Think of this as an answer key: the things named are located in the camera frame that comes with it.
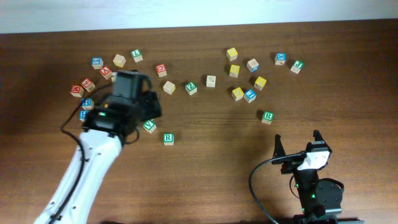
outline tabletop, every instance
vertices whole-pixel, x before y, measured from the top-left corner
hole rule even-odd
[[[169,29],[94,30],[0,35],[0,221],[32,223],[45,208],[76,144],[59,131],[81,98],[72,85],[110,83],[91,66],[126,58],[125,70],[150,76],[163,115],[141,128],[106,174],[88,223],[266,222],[248,187],[251,170],[272,157],[280,134],[287,154],[305,149],[314,129],[333,150],[319,172],[345,185],[340,218],[398,220],[398,20],[306,22]],[[226,50],[238,58],[229,61]],[[131,51],[139,49],[143,61]],[[287,54],[277,66],[277,52]],[[256,59],[251,73],[246,63]],[[290,71],[299,60],[299,74]],[[155,66],[164,63],[167,76]],[[239,65],[237,78],[229,76]],[[216,76],[214,88],[206,76]],[[260,91],[254,80],[267,80]],[[175,84],[172,95],[166,81]],[[198,91],[189,95],[188,82]],[[234,101],[231,90],[256,99]],[[271,124],[261,122],[271,111]],[[78,114],[67,129],[81,132]],[[175,144],[165,146],[163,133]],[[259,200],[276,219],[301,214],[289,175],[264,166],[253,179]]]

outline white wall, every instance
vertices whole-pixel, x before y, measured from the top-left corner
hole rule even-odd
[[[0,33],[398,18],[398,0],[0,0]]]

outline cable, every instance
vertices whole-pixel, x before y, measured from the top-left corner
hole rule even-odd
[[[136,142],[138,141],[138,139],[139,139],[139,129],[138,129],[138,126],[136,127],[136,132],[137,132],[137,137],[136,137],[136,140],[134,140],[134,141],[131,141],[131,142],[125,142],[124,144],[132,144],[132,143],[136,143]]]
[[[290,191],[292,192],[292,194],[294,195],[294,197],[297,197],[298,199],[300,199],[300,198],[293,192],[293,189],[292,189],[292,180],[293,180],[293,178],[294,178],[294,175],[292,175],[292,177],[290,178],[290,181],[289,181]]]
[[[96,94],[97,94],[97,92],[99,92],[100,90],[103,90],[103,89],[105,89],[105,88],[107,88],[107,87],[110,87],[112,84],[107,84],[107,85],[103,85],[103,86],[101,86],[101,87],[99,87],[95,92],[93,92],[91,95],[89,95],[89,96],[95,96]],[[58,220],[58,217],[61,215],[61,213],[62,213],[62,211],[63,211],[63,209],[65,208],[65,206],[67,206],[67,204],[68,204],[68,202],[69,202],[69,200],[70,200],[70,197],[73,195],[73,192],[75,191],[75,189],[76,189],[76,187],[77,187],[77,185],[78,185],[78,183],[79,183],[79,181],[80,181],[80,178],[81,178],[81,175],[82,175],[82,173],[83,173],[83,169],[84,169],[84,166],[85,166],[85,161],[86,161],[86,157],[85,157],[85,150],[84,150],[84,148],[83,148],[83,145],[82,145],[82,143],[80,142],[80,140],[76,137],[76,136],[74,136],[72,133],[70,133],[69,131],[66,131],[64,128],[65,128],[65,126],[69,123],[69,121],[73,118],[73,116],[76,114],[76,112],[80,109],[80,107],[81,107],[81,105],[84,103],[84,101],[82,100],[81,102],[80,102],[80,104],[75,108],[75,110],[72,112],[72,114],[69,116],[69,118],[61,125],[61,132],[63,133],[63,134],[66,134],[67,136],[70,136],[73,140],[75,140],[75,142],[79,145],[79,147],[80,147],[80,152],[81,152],[81,159],[80,159],[80,161],[81,161],[81,164],[80,164],[80,168],[79,168],[79,173],[77,174],[77,177],[76,177],[76,180],[75,180],[75,182],[73,183],[73,185],[72,185],[72,188],[70,189],[70,191],[69,191],[69,193],[68,193],[68,195],[67,195],[67,197],[65,198],[65,200],[63,201],[63,203],[61,204],[61,206],[60,206],[60,208],[58,209],[58,211],[56,212],[56,214],[55,215],[53,215],[52,217],[51,217],[51,220],[50,220],[50,222],[49,222],[49,224],[53,224],[55,221],[57,221]]]
[[[258,164],[258,165],[251,171],[251,173],[250,173],[250,176],[249,176],[249,189],[250,189],[250,193],[251,193],[251,195],[253,196],[254,201],[256,201],[256,203],[257,203],[258,206],[260,207],[260,209],[267,215],[267,217],[269,218],[269,220],[271,220],[271,222],[274,223],[274,224],[278,224],[278,222],[277,222],[277,221],[267,212],[267,210],[261,205],[261,202],[258,200],[258,198],[256,197],[256,194],[255,194],[254,191],[253,191],[253,187],[252,187],[252,184],[251,184],[251,180],[252,180],[252,178],[253,178],[253,175],[254,175],[254,173],[257,171],[257,169],[260,168],[260,167],[261,167],[262,165],[264,165],[264,164],[267,164],[267,163],[272,162],[272,161],[278,161],[278,160],[282,160],[282,159],[288,159],[288,158],[291,158],[291,157],[302,157],[303,154],[305,154],[305,152],[299,152],[299,153],[291,154],[291,155],[284,156],[284,157],[278,157],[278,158],[268,159],[268,160],[266,160],[266,161],[264,161],[264,162]]]

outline black cable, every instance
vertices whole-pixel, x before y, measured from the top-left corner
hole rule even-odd
[[[278,158],[273,158],[273,159],[268,159],[260,164],[258,164],[250,173],[249,176],[249,189],[250,189],[250,193],[253,196],[254,201],[256,201],[256,203],[258,204],[258,206],[260,207],[260,209],[267,215],[267,217],[269,218],[269,220],[271,220],[272,223],[274,224],[278,224],[278,222],[267,212],[267,210],[261,205],[261,202],[258,200],[258,198],[256,197],[256,194],[253,191],[253,187],[251,185],[251,180],[253,178],[254,173],[257,171],[258,168],[260,168],[262,165],[267,164],[269,162],[272,161],[278,161],[278,160],[282,160],[282,159],[288,159],[291,157],[303,157],[303,154],[305,154],[305,152],[300,152],[300,153],[296,153],[296,154],[292,154],[292,155],[288,155],[288,156],[284,156],[284,157],[278,157]]]
[[[293,178],[294,178],[294,175],[292,175],[292,177],[290,178],[290,181],[289,181],[290,191],[292,192],[292,194],[294,195],[294,197],[297,197],[298,199],[300,199],[300,198],[293,192],[293,189],[292,189],[292,180],[293,180]]]
[[[138,139],[139,139],[139,129],[138,129],[138,126],[136,127],[136,132],[137,132],[137,137],[136,137],[136,140],[134,140],[134,141],[131,141],[131,142],[125,142],[124,144],[132,144],[132,143],[136,143],[136,142],[138,141]]]
[[[112,84],[103,85],[103,86],[99,87],[95,92],[93,92],[93,93],[92,93],[91,95],[89,95],[89,96],[95,96],[95,95],[97,94],[97,92],[99,92],[100,90],[103,90],[103,89],[105,89],[105,88],[107,88],[107,87],[110,87],[111,85],[112,85]],[[73,140],[75,140],[75,142],[79,145],[79,147],[80,147],[80,152],[81,152],[81,159],[80,159],[81,164],[80,164],[79,173],[78,173],[78,175],[77,175],[77,177],[76,177],[75,183],[73,183],[72,188],[70,189],[70,191],[69,191],[67,197],[65,198],[65,200],[64,200],[63,203],[61,204],[61,206],[60,206],[60,208],[58,209],[58,211],[56,212],[56,214],[53,215],[53,216],[51,217],[51,220],[50,220],[49,224],[53,224],[55,221],[57,221],[57,219],[58,219],[58,217],[61,215],[63,209],[65,208],[65,206],[67,206],[67,204],[68,204],[68,202],[69,202],[69,200],[70,200],[70,197],[73,195],[73,192],[75,191],[76,186],[78,185],[78,183],[79,183],[79,181],[80,181],[80,178],[81,178],[81,175],[82,175],[82,173],[83,173],[84,166],[85,166],[86,157],[85,157],[85,151],[84,151],[84,148],[83,148],[82,143],[80,142],[80,140],[79,140],[76,136],[74,136],[72,133],[70,133],[69,131],[66,131],[66,130],[64,129],[65,126],[69,123],[69,121],[70,121],[70,120],[73,118],[73,116],[76,114],[76,112],[80,109],[80,107],[81,107],[81,105],[82,105],[83,103],[84,103],[84,101],[82,100],[81,103],[75,108],[75,110],[74,110],[74,111],[72,112],[72,114],[69,116],[69,118],[61,125],[61,128],[60,128],[60,129],[61,129],[61,132],[62,132],[63,134],[66,134],[67,136],[70,136],[70,137],[71,137]]]

